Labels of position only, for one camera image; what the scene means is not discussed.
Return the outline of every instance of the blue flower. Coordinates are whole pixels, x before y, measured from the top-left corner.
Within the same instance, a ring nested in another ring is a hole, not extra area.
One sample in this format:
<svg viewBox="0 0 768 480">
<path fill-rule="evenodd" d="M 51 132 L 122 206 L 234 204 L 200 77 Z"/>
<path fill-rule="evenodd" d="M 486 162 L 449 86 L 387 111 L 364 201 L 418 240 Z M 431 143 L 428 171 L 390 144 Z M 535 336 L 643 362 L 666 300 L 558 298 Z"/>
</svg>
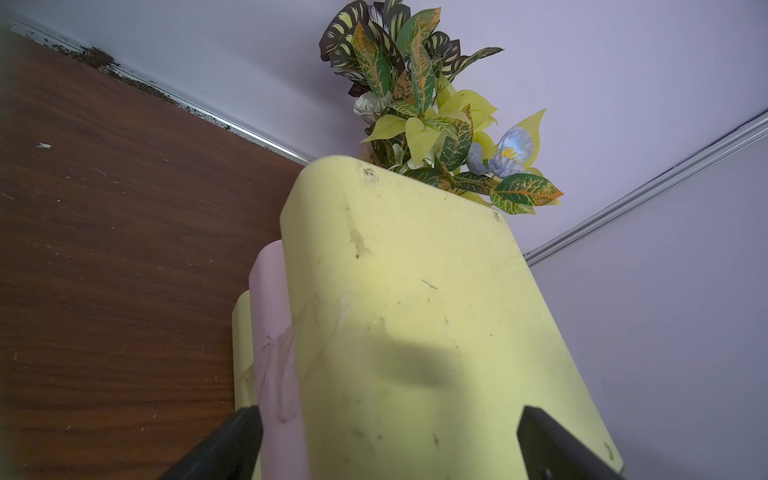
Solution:
<svg viewBox="0 0 768 480">
<path fill-rule="evenodd" d="M 499 178 L 523 174 L 523 163 L 533 155 L 534 146 L 531 135 L 525 129 L 512 127 L 498 143 L 498 152 L 488 162 L 488 167 Z"/>
<path fill-rule="evenodd" d="M 485 175 L 490 173 L 488 167 L 482 163 L 482 145 L 476 141 L 473 141 L 472 145 L 469 146 L 469 152 L 467 153 L 467 167 L 473 174 Z"/>
</svg>

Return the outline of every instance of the dirt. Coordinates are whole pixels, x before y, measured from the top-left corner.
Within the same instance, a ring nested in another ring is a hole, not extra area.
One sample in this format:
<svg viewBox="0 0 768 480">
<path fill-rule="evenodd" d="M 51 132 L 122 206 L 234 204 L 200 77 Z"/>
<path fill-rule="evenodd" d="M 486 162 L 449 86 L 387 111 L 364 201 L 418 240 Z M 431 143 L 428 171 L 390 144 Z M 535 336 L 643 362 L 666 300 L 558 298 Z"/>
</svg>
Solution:
<svg viewBox="0 0 768 480">
<path fill-rule="evenodd" d="M 84 49 L 83 51 L 71 51 L 67 48 L 64 48 L 62 45 L 52 45 L 51 47 L 57 52 L 67 55 L 69 58 L 73 58 L 77 61 L 85 63 L 87 66 L 95 68 L 125 84 L 129 84 L 131 87 L 138 88 L 139 90 L 154 97 L 160 98 L 162 101 L 165 101 L 171 105 L 176 105 L 175 101 L 171 100 L 170 97 L 157 90 L 155 87 L 140 81 L 136 81 L 133 78 L 124 77 L 118 74 L 114 68 L 119 67 L 120 64 L 115 63 L 112 55 L 108 54 L 106 51 L 101 50 L 100 48 L 90 47 Z"/>
</svg>

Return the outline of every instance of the brown wood panel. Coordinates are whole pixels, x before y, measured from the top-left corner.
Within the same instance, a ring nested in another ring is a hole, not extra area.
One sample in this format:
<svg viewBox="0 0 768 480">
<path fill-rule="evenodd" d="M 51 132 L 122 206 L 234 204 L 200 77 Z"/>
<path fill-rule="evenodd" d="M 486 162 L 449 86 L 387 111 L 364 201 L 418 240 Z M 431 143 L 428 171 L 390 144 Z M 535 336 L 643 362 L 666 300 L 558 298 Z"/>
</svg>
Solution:
<svg viewBox="0 0 768 480">
<path fill-rule="evenodd" d="M 230 314 L 301 166 L 0 34 L 10 476 L 156 478 L 233 411 Z"/>
</svg>

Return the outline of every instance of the lavender wall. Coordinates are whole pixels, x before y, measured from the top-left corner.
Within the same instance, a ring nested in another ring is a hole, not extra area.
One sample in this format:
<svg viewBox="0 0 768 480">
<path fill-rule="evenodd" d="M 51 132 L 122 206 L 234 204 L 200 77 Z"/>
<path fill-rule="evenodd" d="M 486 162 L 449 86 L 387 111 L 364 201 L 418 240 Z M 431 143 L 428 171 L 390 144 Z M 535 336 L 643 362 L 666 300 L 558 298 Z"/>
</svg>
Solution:
<svg viewBox="0 0 768 480">
<path fill-rule="evenodd" d="M 349 0 L 0 0 L 306 155 L 357 152 L 364 123 L 317 42 Z M 442 7 L 456 80 L 502 133 L 548 108 L 537 167 L 560 207 L 510 224 L 530 251 L 768 108 L 766 0 L 406 0 Z"/>
<path fill-rule="evenodd" d="M 631 480 L 768 475 L 768 139 L 534 266 Z"/>
</svg>

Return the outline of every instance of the white flower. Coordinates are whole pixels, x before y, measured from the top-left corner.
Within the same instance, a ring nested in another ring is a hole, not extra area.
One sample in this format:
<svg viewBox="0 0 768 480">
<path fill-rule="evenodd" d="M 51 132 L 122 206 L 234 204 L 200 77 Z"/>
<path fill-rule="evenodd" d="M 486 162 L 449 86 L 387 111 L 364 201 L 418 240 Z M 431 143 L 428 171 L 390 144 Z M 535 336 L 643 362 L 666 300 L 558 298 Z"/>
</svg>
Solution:
<svg viewBox="0 0 768 480">
<path fill-rule="evenodd" d="M 372 91 L 367 91 L 355 101 L 354 111 L 363 120 L 373 125 L 391 103 L 392 92 L 387 92 L 384 98 L 378 98 Z"/>
</svg>

